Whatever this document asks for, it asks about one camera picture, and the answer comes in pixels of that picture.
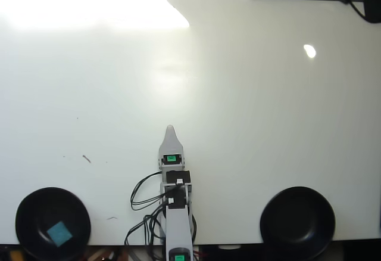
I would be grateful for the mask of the white gripper with motor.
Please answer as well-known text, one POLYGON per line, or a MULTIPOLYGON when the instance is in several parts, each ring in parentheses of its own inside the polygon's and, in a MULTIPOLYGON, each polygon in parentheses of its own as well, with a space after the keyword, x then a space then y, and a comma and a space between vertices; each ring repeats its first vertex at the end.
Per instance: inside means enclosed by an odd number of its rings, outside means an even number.
POLYGON ((158 159, 160 170, 183 170, 185 168, 182 156, 183 145, 180 143, 173 125, 168 125, 165 130, 159 154, 165 154, 158 159))

